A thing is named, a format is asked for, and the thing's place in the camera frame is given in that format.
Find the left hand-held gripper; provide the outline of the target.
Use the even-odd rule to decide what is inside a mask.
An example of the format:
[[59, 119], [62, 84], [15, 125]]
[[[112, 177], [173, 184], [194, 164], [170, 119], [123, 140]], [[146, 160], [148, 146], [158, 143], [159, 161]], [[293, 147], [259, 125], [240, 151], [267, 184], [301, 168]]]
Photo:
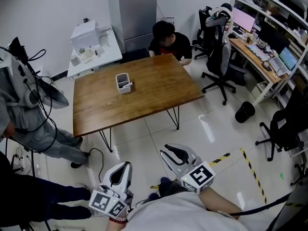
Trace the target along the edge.
[[132, 181], [132, 164], [123, 162], [107, 170], [103, 184], [93, 190], [89, 207], [106, 216], [117, 218], [133, 199], [129, 190]]

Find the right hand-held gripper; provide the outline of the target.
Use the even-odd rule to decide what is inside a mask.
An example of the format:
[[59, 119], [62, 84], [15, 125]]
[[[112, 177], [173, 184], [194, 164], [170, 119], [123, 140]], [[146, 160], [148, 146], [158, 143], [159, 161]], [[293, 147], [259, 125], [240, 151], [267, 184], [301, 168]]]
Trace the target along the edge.
[[176, 174], [176, 179], [182, 187], [196, 194], [201, 194], [210, 187], [216, 174], [207, 161], [202, 161], [190, 147], [185, 145], [165, 144], [165, 148], [178, 159], [176, 161], [169, 153], [160, 151], [163, 161]]

